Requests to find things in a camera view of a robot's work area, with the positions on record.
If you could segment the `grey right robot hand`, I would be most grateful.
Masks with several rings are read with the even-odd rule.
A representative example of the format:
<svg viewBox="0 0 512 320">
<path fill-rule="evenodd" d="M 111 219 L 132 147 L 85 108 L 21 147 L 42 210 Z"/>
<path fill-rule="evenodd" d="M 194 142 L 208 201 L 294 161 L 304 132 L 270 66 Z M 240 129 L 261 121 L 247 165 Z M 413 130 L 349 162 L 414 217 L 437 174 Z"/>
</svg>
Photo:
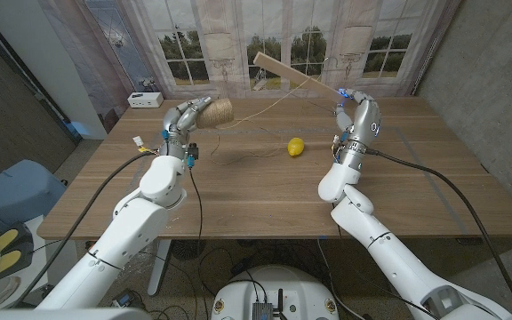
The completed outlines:
<svg viewBox="0 0 512 320">
<path fill-rule="evenodd" d="M 360 171 L 366 150 L 380 132 L 381 113 L 376 100 L 365 92 L 339 88 L 343 98 L 335 109 L 336 124 L 341 136 L 333 140 L 333 162 Z M 344 103 L 357 103 L 354 118 L 346 114 Z"/>
</svg>

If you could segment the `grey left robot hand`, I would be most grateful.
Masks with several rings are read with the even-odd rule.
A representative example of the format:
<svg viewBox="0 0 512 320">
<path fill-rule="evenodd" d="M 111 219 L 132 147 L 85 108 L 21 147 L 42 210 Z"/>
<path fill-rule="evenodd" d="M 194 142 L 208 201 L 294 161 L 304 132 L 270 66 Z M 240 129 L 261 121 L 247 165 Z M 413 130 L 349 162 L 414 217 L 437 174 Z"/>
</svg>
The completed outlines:
<svg viewBox="0 0 512 320">
<path fill-rule="evenodd" d="M 186 100 L 169 108 L 164 116 L 165 144 L 162 150 L 167 156 L 185 157 L 189 134 L 197 128 L 197 118 L 213 103 L 213 98 L 203 97 Z"/>
</svg>

